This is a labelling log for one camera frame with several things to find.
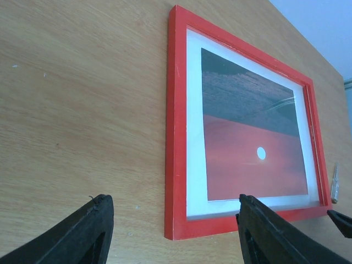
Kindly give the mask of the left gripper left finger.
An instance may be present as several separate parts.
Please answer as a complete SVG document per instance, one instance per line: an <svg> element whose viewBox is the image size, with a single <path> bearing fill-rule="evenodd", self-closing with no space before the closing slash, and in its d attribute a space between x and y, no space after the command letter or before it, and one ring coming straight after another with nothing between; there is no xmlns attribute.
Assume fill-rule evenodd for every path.
<svg viewBox="0 0 352 264"><path fill-rule="evenodd" d="M101 194L1 263L106 263L113 227L113 199Z"/></svg>

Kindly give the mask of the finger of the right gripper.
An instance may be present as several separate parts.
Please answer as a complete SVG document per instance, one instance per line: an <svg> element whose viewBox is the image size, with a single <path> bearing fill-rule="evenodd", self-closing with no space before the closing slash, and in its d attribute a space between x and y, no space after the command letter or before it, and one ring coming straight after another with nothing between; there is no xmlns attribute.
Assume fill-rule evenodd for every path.
<svg viewBox="0 0 352 264"><path fill-rule="evenodd" d="M345 238L352 238L352 219L335 210L327 210L327 214Z"/></svg>

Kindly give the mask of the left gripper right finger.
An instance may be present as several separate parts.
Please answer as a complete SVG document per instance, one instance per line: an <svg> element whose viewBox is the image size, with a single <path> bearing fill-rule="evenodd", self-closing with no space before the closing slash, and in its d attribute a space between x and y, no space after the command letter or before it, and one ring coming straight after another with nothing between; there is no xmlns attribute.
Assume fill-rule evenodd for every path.
<svg viewBox="0 0 352 264"><path fill-rule="evenodd" d="M314 241L254 196L239 196L236 214L245 263L350 263Z"/></svg>

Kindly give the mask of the clear handled screwdriver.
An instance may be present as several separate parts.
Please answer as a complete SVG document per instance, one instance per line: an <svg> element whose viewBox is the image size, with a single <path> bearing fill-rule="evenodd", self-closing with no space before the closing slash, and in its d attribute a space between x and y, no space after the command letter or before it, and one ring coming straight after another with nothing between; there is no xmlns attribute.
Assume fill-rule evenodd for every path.
<svg viewBox="0 0 352 264"><path fill-rule="evenodd" d="M331 185L331 201L333 204L338 202L339 197L339 163L335 164L334 175Z"/></svg>

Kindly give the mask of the white mat board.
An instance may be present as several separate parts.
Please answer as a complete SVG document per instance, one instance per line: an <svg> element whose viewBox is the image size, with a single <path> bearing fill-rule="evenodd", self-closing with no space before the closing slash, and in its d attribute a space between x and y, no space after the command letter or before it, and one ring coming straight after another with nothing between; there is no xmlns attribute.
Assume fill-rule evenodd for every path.
<svg viewBox="0 0 352 264"><path fill-rule="evenodd" d="M273 210L315 207L319 204L317 172L310 142L303 87L194 30L186 32L186 216L189 220L231 216L239 198L210 201L207 197L206 154L202 106L201 50L206 49L253 73L293 90L304 158L308 193L297 196L256 197Z"/></svg>

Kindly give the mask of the red picture frame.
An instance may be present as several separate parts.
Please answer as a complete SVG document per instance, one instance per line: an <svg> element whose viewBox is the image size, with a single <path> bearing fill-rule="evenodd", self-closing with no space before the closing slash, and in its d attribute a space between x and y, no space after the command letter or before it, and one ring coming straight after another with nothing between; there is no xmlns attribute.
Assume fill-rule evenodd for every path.
<svg viewBox="0 0 352 264"><path fill-rule="evenodd" d="M273 58L264 51L221 29L180 5L175 5L168 19L166 165L164 236L184 240L235 232L234 216L189 221L186 218L186 31L192 28L238 51L246 58L303 86L310 142L317 170L319 204L315 207L279 211L287 221L299 221L326 215L332 209L326 161L313 81Z"/></svg>

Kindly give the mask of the sunset photo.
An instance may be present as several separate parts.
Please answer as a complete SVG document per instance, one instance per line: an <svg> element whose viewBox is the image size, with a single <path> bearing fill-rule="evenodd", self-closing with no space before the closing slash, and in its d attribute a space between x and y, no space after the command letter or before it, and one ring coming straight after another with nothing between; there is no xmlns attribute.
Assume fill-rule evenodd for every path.
<svg viewBox="0 0 352 264"><path fill-rule="evenodd" d="M306 195L293 90L201 50L207 197Z"/></svg>

